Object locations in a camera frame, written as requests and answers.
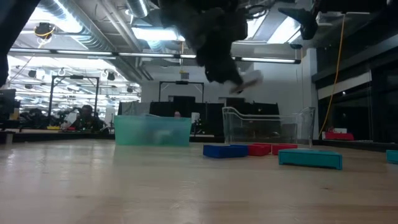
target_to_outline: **clear plastic container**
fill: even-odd
[[[190,118],[115,116],[116,144],[128,146],[189,146]]]
[[[292,143],[312,146],[315,108],[291,115],[241,114],[223,108],[224,136],[228,144],[239,142]]]

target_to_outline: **white wall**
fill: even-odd
[[[143,83],[141,88],[142,102],[152,102],[159,100],[159,82]],[[194,96],[197,103],[202,102],[201,85],[176,85],[173,83],[164,83],[162,84],[161,90],[162,94],[160,96],[160,101],[168,101],[169,96]],[[228,86],[219,85],[218,83],[207,83],[205,84],[204,102],[218,103],[218,98],[220,97],[245,98],[246,93],[242,93],[240,95],[230,95],[228,91]]]
[[[315,49],[308,49],[300,65],[254,63],[253,69],[261,70],[264,83],[245,90],[240,95],[229,95],[229,86],[217,83],[205,85],[204,102],[217,103],[219,97],[243,97],[246,102],[278,103],[280,114],[298,113],[303,108],[318,107],[318,94],[311,76],[317,72]],[[158,101],[159,83],[150,82],[142,85],[142,102]],[[195,96],[201,102],[201,92],[193,85],[174,85],[162,91],[161,101],[168,101],[169,96]],[[318,112],[316,112],[314,133],[318,132]]]

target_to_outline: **cable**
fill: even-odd
[[[330,101],[329,101],[329,106],[328,106],[328,110],[327,110],[327,112],[326,112],[325,120],[323,121],[323,125],[322,125],[321,130],[319,130],[318,138],[322,135],[322,131],[323,131],[323,129],[325,128],[326,122],[327,122],[328,117],[329,117],[329,112],[330,112],[330,108],[331,108],[331,102],[333,101],[333,95],[335,94],[335,88],[336,88],[337,78],[338,78],[338,74],[339,74],[339,71],[340,71],[341,51],[343,50],[343,37],[344,37],[345,20],[346,20],[346,14],[344,14],[344,16],[343,16],[343,24],[342,24],[342,26],[341,26],[340,47],[339,47],[339,50],[338,50],[338,58],[337,58],[337,68],[336,68],[335,82],[334,82],[334,84],[333,84],[333,90],[332,90],[332,92],[331,92]]]

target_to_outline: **blue block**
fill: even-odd
[[[279,165],[310,166],[343,169],[343,156],[337,152],[309,149],[284,149],[279,151]]]
[[[233,145],[229,145],[229,146],[231,146],[231,147],[246,147],[246,148],[249,149],[249,146],[247,146],[247,145],[236,145],[236,144],[233,144]]]
[[[247,146],[203,146],[203,155],[222,159],[222,158],[236,158],[245,157],[249,154]]]
[[[398,164],[398,151],[396,150],[387,150],[387,162]]]

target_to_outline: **teal foam pad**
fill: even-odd
[[[310,149],[283,149],[279,151],[279,165],[310,166],[343,169],[343,156],[337,152]]]
[[[398,151],[396,150],[387,150],[387,162],[398,164]]]

